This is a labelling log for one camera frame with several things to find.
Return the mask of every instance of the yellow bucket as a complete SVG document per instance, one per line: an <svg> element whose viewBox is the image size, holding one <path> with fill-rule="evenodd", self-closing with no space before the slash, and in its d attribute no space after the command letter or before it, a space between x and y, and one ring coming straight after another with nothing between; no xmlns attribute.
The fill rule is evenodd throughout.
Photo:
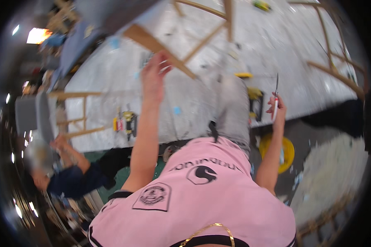
<svg viewBox="0 0 371 247"><path fill-rule="evenodd" d="M272 134L267 134L261 138L258 149L260 151L262 158L264 158L268 150L268 147L271 144L271 138L272 138ZM279 165L278 174L285 172L291 166L294 160L294 153L295 153L294 146L292 142L286 137L283 137L282 148L283 148L283 153L284 153L284 163Z"/></svg>

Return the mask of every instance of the workbench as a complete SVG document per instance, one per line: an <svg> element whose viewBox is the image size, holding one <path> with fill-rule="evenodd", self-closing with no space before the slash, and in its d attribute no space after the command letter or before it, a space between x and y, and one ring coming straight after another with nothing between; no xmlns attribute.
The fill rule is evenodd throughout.
<svg viewBox="0 0 371 247"><path fill-rule="evenodd" d="M198 2L223 11L220 2ZM265 92L263 111L269 108L267 102L275 90L279 73L278 91L288 108L287 120L356 98L342 82L306 63L307 60L327 63L327 55L320 45L324 46L325 41L316 11L310 7L291 6L285 0L274 0L270 4L272 11L267 13L250 3L233 1L233 43L227 42L226 30L222 30L199 50L187 63L197 75L195 80L178 69L167 74L159 120L161 143L206 135L208 123L218 112L219 78L223 73L254 74L245 83ZM154 8L151 18L155 18L157 24L149 27L149 31L179 58L189 53L222 21L211 13L185 5L181 5L185 16L179 17L170 1L158 2ZM337 27L327 12L321 13L331 50L340 53ZM233 52L236 58L228 54ZM102 96L87 99L87 126L106 127L104 131L72 138L78 151L133 146L134 138L128 143L124 133L113 131L112 123L118 106L124 109L129 104L130 110L140 113L139 74L141 61L148 54L148 50L123 38L119 32L106 39L72 77L65 92L102 92ZM333 62L339 72L355 74L352 66ZM81 109L81 100L66 100L68 118L79 118ZM271 123L270 115L264 114L262 121L252 121L251 127ZM69 131L77 129L69 125Z"/></svg>

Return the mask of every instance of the necklace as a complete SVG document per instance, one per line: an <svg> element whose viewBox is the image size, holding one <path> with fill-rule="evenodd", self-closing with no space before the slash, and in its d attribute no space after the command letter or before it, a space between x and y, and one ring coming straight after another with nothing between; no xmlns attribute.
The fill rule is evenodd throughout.
<svg viewBox="0 0 371 247"><path fill-rule="evenodd" d="M220 223L214 223L214 224L211 224L211 225L208 225L208 226L205 226L204 228L196 231L194 234L192 234L188 239L186 239L183 243L180 244L179 247L183 247L185 246L188 241L190 241L191 239L193 239L196 235L200 234L201 232L203 232L204 230L212 227L212 226L222 226L223 228L225 228L225 230L227 231L228 235L229 235L229 239L231 240L231 246L232 247L235 247L235 241L234 241L234 237L231 233L231 231L226 227L226 226L223 226L223 224L220 224Z"/></svg>

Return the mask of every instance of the green floor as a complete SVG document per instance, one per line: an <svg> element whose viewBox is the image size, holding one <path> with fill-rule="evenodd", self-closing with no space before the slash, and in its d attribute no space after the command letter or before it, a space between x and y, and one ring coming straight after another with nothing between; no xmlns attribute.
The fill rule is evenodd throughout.
<svg viewBox="0 0 371 247"><path fill-rule="evenodd" d="M84 153L84 156L90 162L93 162L93 161L98 160L100 157L102 157L105 152L106 151L89 152L89 153ZM158 165L155 168L155 174L154 174L154 178L153 179L156 179L161 174L161 171L163 170L163 167L164 166L165 166L165 163L163 162L162 157L159 157L158 158ZM124 185L124 183L127 180L128 176L129 176L129 167L125 167L124 169L119 170L119 172L115 176L116 185L113 188L111 188L110 190L106 190L104 187L100 187L98 189L100 198L102 199L102 201L103 201L104 204L107 203L108 197L111 194L113 194L114 191L121 189L122 185Z"/></svg>

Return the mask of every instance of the shirt logo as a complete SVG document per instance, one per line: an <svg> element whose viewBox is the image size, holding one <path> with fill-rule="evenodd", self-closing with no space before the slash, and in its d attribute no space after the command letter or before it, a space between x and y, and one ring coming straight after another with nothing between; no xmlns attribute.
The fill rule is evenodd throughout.
<svg viewBox="0 0 371 247"><path fill-rule="evenodd" d="M161 186L153 186L145 189L140 196L140 201L145 205L153 205L164 200L167 192Z"/></svg>
<svg viewBox="0 0 371 247"><path fill-rule="evenodd" d="M198 165L187 173L187 179L194 185L205 185L217 179L217 173L210 167Z"/></svg>
<svg viewBox="0 0 371 247"><path fill-rule="evenodd" d="M164 183L147 186L132 206L134 210L157 210L167 212L172 188Z"/></svg>

